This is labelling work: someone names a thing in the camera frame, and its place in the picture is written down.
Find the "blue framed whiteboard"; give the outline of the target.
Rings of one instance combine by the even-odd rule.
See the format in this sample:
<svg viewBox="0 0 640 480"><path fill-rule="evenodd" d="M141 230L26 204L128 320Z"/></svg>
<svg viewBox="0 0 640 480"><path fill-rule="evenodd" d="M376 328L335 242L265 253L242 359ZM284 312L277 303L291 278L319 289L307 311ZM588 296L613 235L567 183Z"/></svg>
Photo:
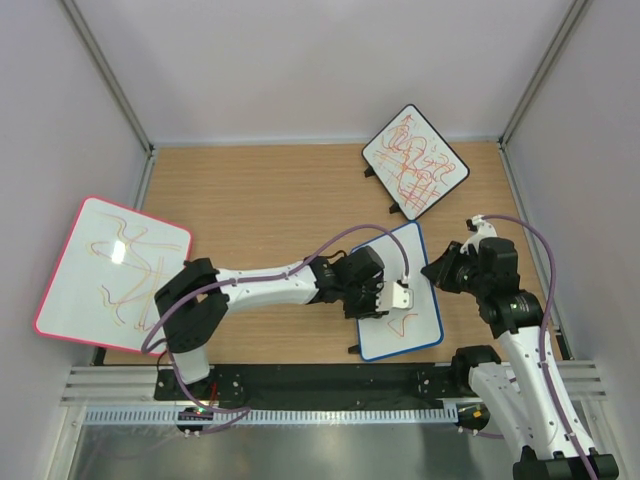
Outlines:
<svg viewBox="0 0 640 480"><path fill-rule="evenodd" d="M409 293L396 301L380 318L357 321L360 356L373 362L439 345L444 339L440 309L434 287L421 273L428 263L427 249L420 225L409 222L392 230L393 238L381 234L365 244L384 262L383 280L397 282L405 273L399 250L409 260Z"/></svg>

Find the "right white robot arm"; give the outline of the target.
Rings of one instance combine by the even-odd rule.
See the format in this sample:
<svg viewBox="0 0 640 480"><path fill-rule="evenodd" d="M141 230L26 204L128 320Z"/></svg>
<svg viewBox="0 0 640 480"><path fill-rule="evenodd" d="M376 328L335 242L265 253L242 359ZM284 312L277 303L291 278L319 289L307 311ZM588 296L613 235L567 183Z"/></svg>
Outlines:
<svg viewBox="0 0 640 480"><path fill-rule="evenodd" d="M468 293L508 362L490 346L457 349L450 382L487 407L514 458L516 479L616 479L611 454L601 454L571 403L543 327L537 297L521 289L512 241L453 242L421 270L449 293Z"/></svg>

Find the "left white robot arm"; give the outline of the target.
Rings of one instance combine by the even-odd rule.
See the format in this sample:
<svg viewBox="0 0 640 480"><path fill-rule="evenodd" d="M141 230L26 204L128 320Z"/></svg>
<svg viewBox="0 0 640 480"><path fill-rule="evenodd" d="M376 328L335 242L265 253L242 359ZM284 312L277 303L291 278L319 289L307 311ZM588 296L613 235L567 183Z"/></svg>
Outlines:
<svg viewBox="0 0 640 480"><path fill-rule="evenodd" d="M191 400L210 392L205 346L225 316L272 305L340 301L347 319L377 317L383 273L384 262L370 247L337 260L317 256L244 273L216 269L208 258L185 262L154 296L164 320L168 356L177 370L177 388Z"/></svg>

